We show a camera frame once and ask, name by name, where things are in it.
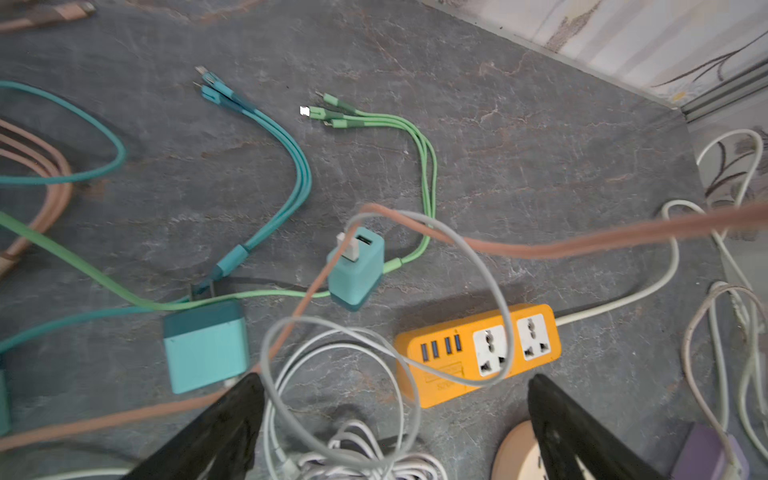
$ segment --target purple power adapter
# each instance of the purple power adapter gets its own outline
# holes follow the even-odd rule
[[[728,435],[728,441],[741,463],[741,480],[746,480],[750,477],[750,464],[746,462],[744,452],[733,435]],[[726,463],[717,432],[706,425],[694,423],[674,464],[671,480],[720,480]]]

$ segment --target white usb plug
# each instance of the white usb plug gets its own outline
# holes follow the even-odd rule
[[[344,241],[344,232],[339,232],[339,234],[336,235],[336,246],[341,247],[341,243],[343,241]],[[341,256],[346,258],[347,260],[356,262],[357,259],[360,258],[360,240],[357,240],[356,238],[352,238],[352,241],[349,242],[349,245],[347,245],[346,250],[342,252]]]

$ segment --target power socket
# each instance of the power socket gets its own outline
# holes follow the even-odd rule
[[[411,360],[471,380],[482,380],[500,372],[505,362],[512,362],[508,376],[513,376],[560,357],[560,337],[549,305],[514,305],[509,307],[509,314],[515,341],[511,356],[498,310],[401,333],[395,338],[395,348]],[[533,340],[548,348],[539,346],[534,355],[526,356],[524,350],[534,347]],[[441,379],[414,366],[409,368],[425,409],[477,389]],[[413,399],[411,383],[400,365],[397,377],[403,394]]]

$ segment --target gray marble surface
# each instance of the gray marble surface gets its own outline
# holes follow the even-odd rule
[[[179,296],[261,226],[293,187],[293,163],[268,133],[200,98],[196,65],[216,72],[281,123],[303,147],[314,176],[309,200],[236,276],[308,284],[359,205],[420,208],[410,139],[391,130],[334,131],[300,117],[298,107],[314,102],[315,90],[416,123],[439,155],[438,216],[470,236],[547,243],[646,220],[672,198],[702,201],[680,113],[415,1],[104,0],[97,7],[86,21],[2,38],[0,71],[81,105],[126,142],[125,167],[79,184],[50,234],[148,298]],[[37,98],[2,91],[0,112],[52,139],[78,170],[112,155],[99,134]],[[42,188],[3,188],[0,206],[27,219],[42,194]],[[369,227],[385,237],[388,257],[418,243],[389,222]],[[0,237],[11,239],[6,232]],[[564,326],[562,357],[539,369],[665,474],[688,422],[703,419],[682,381],[682,331],[710,281],[722,276],[709,240],[686,241],[681,249],[680,271],[668,286],[626,308]],[[563,313],[658,278],[669,249],[486,260],[509,303],[548,303]],[[60,260],[33,250],[0,285],[0,335],[122,304]],[[255,358],[264,330],[296,301],[243,304]],[[386,276],[358,313],[328,299],[314,302],[309,313],[392,338],[492,308],[478,272],[457,250],[433,243],[418,261]],[[170,391],[160,320],[160,314],[103,319],[7,354],[16,430],[215,388],[181,397]],[[292,342],[308,333],[300,331]],[[724,326],[723,334],[736,368],[743,359],[732,353],[740,333]],[[714,400],[703,333],[695,351],[700,381]],[[528,416],[531,375],[425,411],[419,448],[439,457],[451,478],[489,477],[500,441]],[[372,361],[357,355],[328,355],[300,374],[287,398],[319,435],[351,416],[374,425],[381,438],[396,433],[392,387]],[[6,453],[0,472],[29,478],[130,462],[151,454],[193,416]],[[738,422],[731,425],[741,439]],[[755,452],[746,443],[745,449],[753,470],[764,474]],[[252,475],[266,477],[261,465]]]

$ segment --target yellow extension socket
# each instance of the yellow extension socket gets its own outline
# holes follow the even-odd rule
[[[508,376],[517,375],[560,357],[562,346],[549,305],[519,304],[509,307],[514,327],[514,358]],[[434,369],[470,380],[482,380],[503,368],[507,346],[499,310],[479,313],[399,334],[395,348],[401,355]],[[409,367],[422,408],[447,402],[478,387],[444,380],[414,366]],[[398,384],[413,399],[411,383],[398,365]]]

